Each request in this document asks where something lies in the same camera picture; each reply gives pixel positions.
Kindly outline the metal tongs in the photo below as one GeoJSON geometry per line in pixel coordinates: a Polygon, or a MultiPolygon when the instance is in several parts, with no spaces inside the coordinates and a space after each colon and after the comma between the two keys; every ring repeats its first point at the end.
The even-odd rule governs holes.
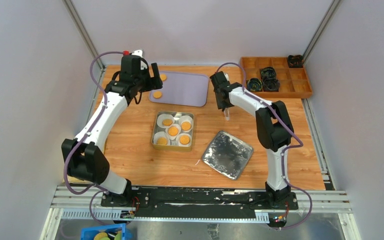
{"type": "Polygon", "coordinates": [[[229,111],[229,108],[225,108],[224,111],[224,117],[225,117],[225,120],[226,121],[229,121],[230,120],[230,111],[229,111]]]}

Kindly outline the lavender plastic tray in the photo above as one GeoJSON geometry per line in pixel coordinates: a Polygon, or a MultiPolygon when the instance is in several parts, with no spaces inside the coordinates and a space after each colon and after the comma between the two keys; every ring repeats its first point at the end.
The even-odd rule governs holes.
{"type": "Polygon", "coordinates": [[[166,77],[162,82],[160,98],[154,97],[154,91],[148,99],[153,103],[203,107],[207,103],[209,77],[205,74],[160,71],[160,77],[166,77]]]}

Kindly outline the square metal cookie tin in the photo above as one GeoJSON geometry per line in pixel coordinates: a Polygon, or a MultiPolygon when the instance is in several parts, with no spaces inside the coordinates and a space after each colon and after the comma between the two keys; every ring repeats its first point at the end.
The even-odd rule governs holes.
{"type": "Polygon", "coordinates": [[[156,114],[151,144],[156,150],[190,152],[195,116],[189,112],[160,111],[156,114]]]}

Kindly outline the silver tin lid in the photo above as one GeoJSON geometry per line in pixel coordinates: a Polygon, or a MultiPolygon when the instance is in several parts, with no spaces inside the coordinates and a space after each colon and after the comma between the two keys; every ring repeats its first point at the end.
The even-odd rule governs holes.
{"type": "Polygon", "coordinates": [[[201,160],[230,180],[237,180],[248,164],[254,148],[236,136],[219,131],[204,151],[201,160]]]}

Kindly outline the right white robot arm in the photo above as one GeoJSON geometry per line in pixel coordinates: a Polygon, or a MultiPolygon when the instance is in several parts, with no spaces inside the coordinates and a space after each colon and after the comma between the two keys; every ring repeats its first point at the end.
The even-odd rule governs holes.
{"type": "Polygon", "coordinates": [[[218,109],[225,111],[239,107],[256,121],[257,138],[267,154],[268,176],[265,182],[266,204],[278,209],[291,192],[287,172],[288,151],[293,147],[294,133],[287,107],[282,101],[269,101],[245,89],[240,83],[231,83],[222,71],[210,76],[218,109]]]}

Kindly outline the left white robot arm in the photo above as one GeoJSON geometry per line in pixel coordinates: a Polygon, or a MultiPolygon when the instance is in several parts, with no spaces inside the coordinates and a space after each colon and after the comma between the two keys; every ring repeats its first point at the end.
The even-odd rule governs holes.
{"type": "Polygon", "coordinates": [[[92,81],[102,92],[102,99],[92,117],[73,138],[66,138],[61,150],[64,158],[63,179],[67,189],[82,195],[95,187],[113,194],[120,206],[133,201],[132,183],[110,169],[104,155],[105,143],[119,116],[131,103],[139,104],[143,93],[159,90],[163,81],[157,63],[148,64],[142,49],[122,51],[120,70],[102,87],[94,76],[92,81]]]}

